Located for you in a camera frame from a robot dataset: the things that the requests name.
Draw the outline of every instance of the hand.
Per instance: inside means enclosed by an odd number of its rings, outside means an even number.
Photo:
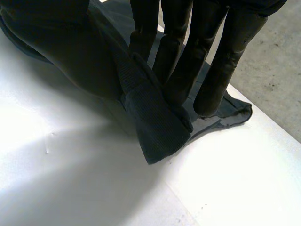
[[[247,3],[241,8],[232,8],[224,2],[162,0],[164,37],[160,41],[153,71],[164,86],[165,99],[171,105],[182,105],[188,98],[216,33],[226,17],[221,42],[194,102],[195,112],[202,117],[210,117],[218,110],[249,41],[264,26],[267,16],[276,12],[286,0],[268,1],[267,7],[258,4],[258,8]],[[131,4],[136,31],[131,36],[130,50],[134,50],[133,46],[138,43],[136,52],[140,51],[147,60],[157,32],[158,0],[131,0]],[[189,39],[175,66],[185,38],[191,8]]]

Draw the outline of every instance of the gray floor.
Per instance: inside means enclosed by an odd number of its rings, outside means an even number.
[[[289,0],[248,45],[231,80],[272,120],[301,142],[301,1]],[[217,49],[220,28],[207,62]]]

